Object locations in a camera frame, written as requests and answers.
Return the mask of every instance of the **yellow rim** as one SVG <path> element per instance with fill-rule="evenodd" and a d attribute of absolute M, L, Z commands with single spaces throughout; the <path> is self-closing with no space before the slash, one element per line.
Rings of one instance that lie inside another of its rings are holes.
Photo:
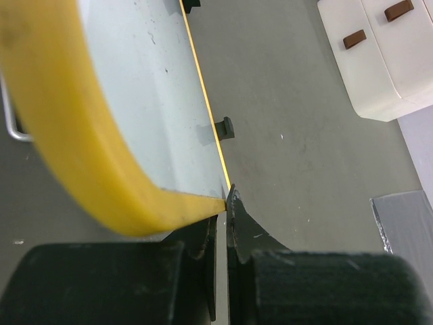
<path fill-rule="evenodd" d="M 135 162 L 93 71 L 76 1 L 0 0 L 0 63 L 43 158 L 109 228 L 142 236 L 225 210 L 222 199 L 161 190 Z"/>
<path fill-rule="evenodd" d="M 194 42 L 192 40 L 191 31 L 189 30 L 187 14 L 185 13 L 185 9 L 183 8 L 182 0 L 181 0 L 181 8 L 182 8 L 183 20 L 185 21 L 185 25 L 187 27 L 189 42 L 191 43 L 192 54 L 194 55 L 194 60 L 196 61 L 198 77 L 200 78 L 200 84 L 202 85 L 202 89 L 203 89 L 204 101 L 206 102 L 206 107 L 208 108 L 208 113 L 209 113 L 209 117 L 210 117 L 210 124 L 212 125 L 212 130 L 214 131 L 214 136 L 215 136 L 215 140 L 216 140 L 216 146 L 218 148 L 219 158 L 220 158 L 221 164 L 223 166 L 225 181 L 227 182 L 227 188 L 230 188 L 231 183 L 230 183 L 230 179 L 229 179 L 229 174 L 228 174 L 227 168 L 225 166 L 223 151 L 221 150 L 221 145 L 220 145 L 219 140 L 218 140 L 217 130 L 215 129 L 215 122 L 214 122 L 214 117 L 212 115 L 212 110 L 210 109 L 208 93 L 206 92 L 206 88 L 204 86 L 202 71 L 200 70 L 200 65 L 198 64 L 197 53 L 196 53 L 196 49 L 194 47 Z"/>

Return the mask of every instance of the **metal handle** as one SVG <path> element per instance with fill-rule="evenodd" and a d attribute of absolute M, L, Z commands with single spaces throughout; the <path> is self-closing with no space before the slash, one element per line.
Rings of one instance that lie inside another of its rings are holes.
<path fill-rule="evenodd" d="M 5 110 L 5 122 L 7 132 L 15 140 L 22 142 L 31 142 L 33 138 L 31 135 L 20 132 L 16 125 L 16 116 L 12 108 L 9 93 L 7 92 L 6 82 L 3 75 L 0 76 L 1 81 L 1 97 L 3 98 L 3 109 Z"/>
<path fill-rule="evenodd" d="M 385 16 L 387 21 L 391 22 L 396 20 L 398 17 L 403 16 L 404 14 L 413 10 L 413 4 L 411 0 L 404 0 L 395 5 L 392 5 L 387 10 L 385 10 Z"/>

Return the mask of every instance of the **drawer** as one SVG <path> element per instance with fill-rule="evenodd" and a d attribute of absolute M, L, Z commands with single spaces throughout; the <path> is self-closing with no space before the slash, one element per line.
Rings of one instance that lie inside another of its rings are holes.
<path fill-rule="evenodd" d="M 397 93 L 361 0 L 320 0 L 320 15 L 353 108 L 359 116 L 390 121 L 391 110 L 415 111 L 417 106 Z M 364 30 L 366 39 L 346 49 L 343 39 Z"/>
<path fill-rule="evenodd" d="M 388 22 L 384 12 L 398 2 L 362 0 L 397 92 L 426 107 L 433 104 L 433 22 L 423 0 L 411 0 L 413 10 Z"/>

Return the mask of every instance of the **brown handle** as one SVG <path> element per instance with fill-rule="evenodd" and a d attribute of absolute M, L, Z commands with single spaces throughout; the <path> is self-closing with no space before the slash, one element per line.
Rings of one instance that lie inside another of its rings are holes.
<path fill-rule="evenodd" d="M 406 14 L 407 12 L 410 12 L 413 10 L 413 4 L 411 0 L 404 0 L 399 3 L 396 3 L 395 5 L 392 5 L 387 10 L 385 10 L 385 16 L 386 19 L 391 22 L 393 20 L 396 20 L 398 17 Z"/>
<path fill-rule="evenodd" d="M 365 36 L 364 30 L 358 30 L 357 32 L 343 38 L 344 47 L 350 49 L 365 39 L 367 39 L 367 37 Z"/>

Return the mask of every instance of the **silver bar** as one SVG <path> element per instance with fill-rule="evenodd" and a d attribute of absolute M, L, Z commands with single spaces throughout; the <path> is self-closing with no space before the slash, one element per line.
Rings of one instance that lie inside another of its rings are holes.
<path fill-rule="evenodd" d="M 3 108 L 5 110 L 5 122 L 7 132 L 15 140 L 22 142 L 31 142 L 33 138 L 30 134 L 20 132 L 16 126 L 16 116 L 12 103 L 10 100 L 9 93 L 7 91 L 6 82 L 3 75 L 0 76 L 1 81 L 1 97 L 3 98 Z"/>

